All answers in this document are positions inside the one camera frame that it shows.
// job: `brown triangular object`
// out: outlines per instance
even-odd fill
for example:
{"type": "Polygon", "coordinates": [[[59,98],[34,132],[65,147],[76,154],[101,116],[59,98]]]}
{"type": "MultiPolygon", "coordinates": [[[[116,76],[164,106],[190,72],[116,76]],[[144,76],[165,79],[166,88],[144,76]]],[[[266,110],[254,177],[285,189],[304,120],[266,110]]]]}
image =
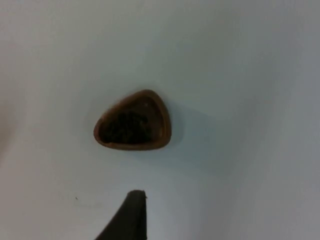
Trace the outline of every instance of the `brown triangular object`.
{"type": "Polygon", "coordinates": [[[142,90],[106,111],[93,134],[98,143],[111,149],[159,149],[171,139],[171,122],[158,94],[142,90]]]}

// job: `dark pointed object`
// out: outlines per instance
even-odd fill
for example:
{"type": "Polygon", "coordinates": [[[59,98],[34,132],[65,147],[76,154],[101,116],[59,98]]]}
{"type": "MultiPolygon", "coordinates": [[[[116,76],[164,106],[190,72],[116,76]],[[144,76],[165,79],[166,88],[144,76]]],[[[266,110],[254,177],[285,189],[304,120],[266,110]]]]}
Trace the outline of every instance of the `dark pointed object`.
{"type": "Polygon", "coordinates": [[[146,198],[144,191],[129,192],[118,212],[95,240],[146,240],[146,198]]]}
{"type": "Polygon", "coordinates": [[[142,90],[106,111],[93,134],[98,143],[111,149],[159,149],[171,139],[171,122],[159,95],[142,90]]]}

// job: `rounded triangular cup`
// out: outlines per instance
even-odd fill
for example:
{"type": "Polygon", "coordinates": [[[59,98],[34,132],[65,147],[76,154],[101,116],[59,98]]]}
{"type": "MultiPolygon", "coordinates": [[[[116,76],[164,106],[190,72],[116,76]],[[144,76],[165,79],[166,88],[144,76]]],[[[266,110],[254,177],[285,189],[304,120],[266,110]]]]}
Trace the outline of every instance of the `rounded triangular cup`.
{"type": "Polygon", "coordinates": [[[158,94],[142,90],[106,111],[96,123],[93,135],[99,144],[111,149],[159,149],[171,139],[171,122],[158,94]]]}

